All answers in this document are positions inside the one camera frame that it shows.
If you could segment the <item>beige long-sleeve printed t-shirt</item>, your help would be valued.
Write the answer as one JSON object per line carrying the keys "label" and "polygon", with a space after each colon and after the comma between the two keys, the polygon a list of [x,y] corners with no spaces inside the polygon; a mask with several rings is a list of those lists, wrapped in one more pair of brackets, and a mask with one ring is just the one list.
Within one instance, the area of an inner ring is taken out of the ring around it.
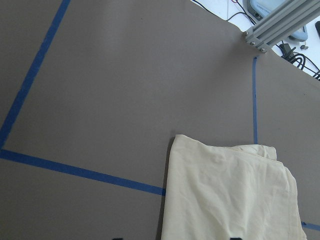
{"label": "beige long-sleeve printed t-shirt", "polygon": [[304,240],[297,183],[275,148],[174,138],[163,240]]}

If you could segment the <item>aluminium frame post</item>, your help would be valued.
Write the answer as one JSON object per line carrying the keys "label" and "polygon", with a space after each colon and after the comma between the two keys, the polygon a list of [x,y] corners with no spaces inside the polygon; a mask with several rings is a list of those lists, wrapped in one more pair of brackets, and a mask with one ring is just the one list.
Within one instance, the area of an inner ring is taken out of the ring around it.
{"label": "aluminium frame post", "polygon": [[246,30],[245,42],[266,53],[319,16],[318,0],[286,0],[259,23]]}

